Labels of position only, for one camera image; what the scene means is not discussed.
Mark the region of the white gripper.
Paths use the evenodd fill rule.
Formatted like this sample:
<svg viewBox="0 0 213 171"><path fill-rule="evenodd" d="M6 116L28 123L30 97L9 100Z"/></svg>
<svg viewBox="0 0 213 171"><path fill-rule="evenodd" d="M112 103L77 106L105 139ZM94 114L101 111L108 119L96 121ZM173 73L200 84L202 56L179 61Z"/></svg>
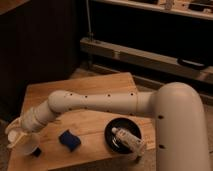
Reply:
<svg viewBox="0 0 213 171"><path fill-rule="evenodd" d="M8 148L14 148L23 141L26 133L21 128L20 118L16 118L6 127L5 134L9 141Z"/></svg>

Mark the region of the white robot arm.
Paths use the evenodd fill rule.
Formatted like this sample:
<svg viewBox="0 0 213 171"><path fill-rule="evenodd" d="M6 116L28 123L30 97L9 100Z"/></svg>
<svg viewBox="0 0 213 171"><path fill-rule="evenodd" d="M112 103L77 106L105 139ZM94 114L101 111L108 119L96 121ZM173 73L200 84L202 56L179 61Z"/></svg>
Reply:
<svg viewBox="0 0 213 171"><path fill-rule="evenodd" d="M155 117L158 171L210 171L203 103L189 85L173 82L154 92L81 95L52 92L7 126L10 148L24 155L38 148L37 133L60 115L76 109Z"/></svg>

